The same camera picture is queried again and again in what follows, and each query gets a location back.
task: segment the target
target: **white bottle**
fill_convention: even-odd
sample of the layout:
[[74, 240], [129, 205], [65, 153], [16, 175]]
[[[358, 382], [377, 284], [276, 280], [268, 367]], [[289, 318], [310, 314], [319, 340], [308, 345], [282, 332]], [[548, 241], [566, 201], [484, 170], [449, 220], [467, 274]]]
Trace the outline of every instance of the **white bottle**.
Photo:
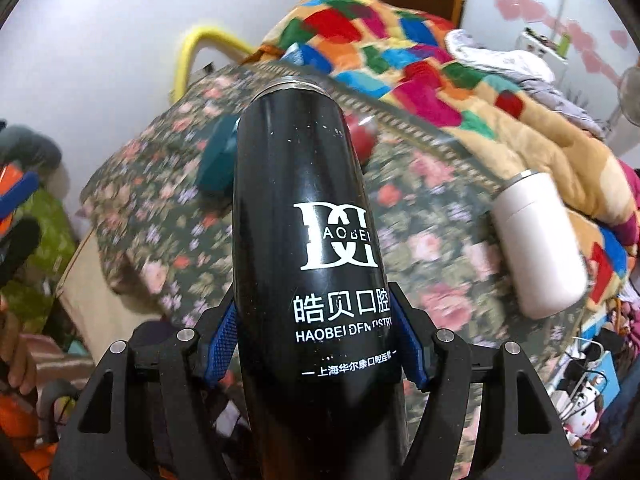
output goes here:
[[552, 316], [583, 297], [586, 268], [548, 174], [527, 170], [514, 177], [496, 197], [492, 216], [524, 316]]

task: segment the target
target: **metal screw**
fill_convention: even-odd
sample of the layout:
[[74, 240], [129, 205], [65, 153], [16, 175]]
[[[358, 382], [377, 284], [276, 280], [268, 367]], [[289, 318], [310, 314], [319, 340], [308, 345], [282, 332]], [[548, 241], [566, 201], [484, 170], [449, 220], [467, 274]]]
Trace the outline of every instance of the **metal screw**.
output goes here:
[[504, 349], [511, 355], [517, 355], [520, 353], [520, 345], [515, 341], [507, 341], [504, 344]]
[[124, 341], [116, 341], [114, 343], [111, 343], [109, 350], [111, 350], [111, 353], [113, 354], [121, 354], [124, 352], [124, 349], [126, 347], [127, 344]]
[[436, 332], [436, 337], [443, 343], [450, 343], [453, 341], [453, 332], [448, 328], [441, 328]]
[[178, 339], [180, 341], [191, 341], [195, 335], [196, 333], [191, 328], [183, 328], [178, 332]]

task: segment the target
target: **beige fabric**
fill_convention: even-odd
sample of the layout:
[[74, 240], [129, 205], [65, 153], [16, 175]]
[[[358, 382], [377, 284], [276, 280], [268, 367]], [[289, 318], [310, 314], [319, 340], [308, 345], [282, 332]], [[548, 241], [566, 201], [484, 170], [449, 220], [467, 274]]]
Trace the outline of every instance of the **beige fabric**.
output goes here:
[[151, 298], [118, 296], [107, 286], [100, 270], [94, 231], [78, 247], [56, 295], [96, 363], [111, 343], [129, 339], [140, 323], [162, 316]]

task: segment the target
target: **yellow pipe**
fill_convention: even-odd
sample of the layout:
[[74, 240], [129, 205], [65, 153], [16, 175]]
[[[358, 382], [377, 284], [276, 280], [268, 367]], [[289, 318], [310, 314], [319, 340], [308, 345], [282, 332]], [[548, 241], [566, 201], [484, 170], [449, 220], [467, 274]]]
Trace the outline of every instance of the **yellow pipe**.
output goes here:
[[172, 94], [174, 103], [179, 101], [187, 91], [191, 58], [193, 57], [193, 51], [196, 45], [201, 40], [211, 40], [214, 43], [222, 43], [247, 55], [253, 54], [256, 50], [248, 43], [245, 43], [220, 28], [194, 27], [187, 34], [182, 44], [182, 49], [180, 50], [180, 56], [178, 56], [178, 66], [175, 69], [174, 92]]

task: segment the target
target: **floral bedsheet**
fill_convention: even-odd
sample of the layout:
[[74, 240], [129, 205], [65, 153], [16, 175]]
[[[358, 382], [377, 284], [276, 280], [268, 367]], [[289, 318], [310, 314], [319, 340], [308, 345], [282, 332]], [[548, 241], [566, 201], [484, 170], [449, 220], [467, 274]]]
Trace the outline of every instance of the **floral bedsheet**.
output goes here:
[[[104, 163], [81, 197], [110, 283], [132, 267], [177, 326], [218, 305], [232, 280], [231, 215], [207, 209], [194, 184], [210, 126], [241, 112], [268, 80], [307, 70], [282, 62], [224, 68]], [[323, 84], [345, 111], [373, 115], [381, 131], [364, 177], [389, 280], [468, 341], [518, 341], [546, 380], [583, 305], [540, 321], [518, 314], [488, 215], [500, 179], [435, 126], [329, 78]], [[237, 357], [225, 382], [241, 385]], [[413, 437], [426, 398], [408, 381], [404, 389]], [[480, 395], [472, 389], [454, 477], [468, 470]]]

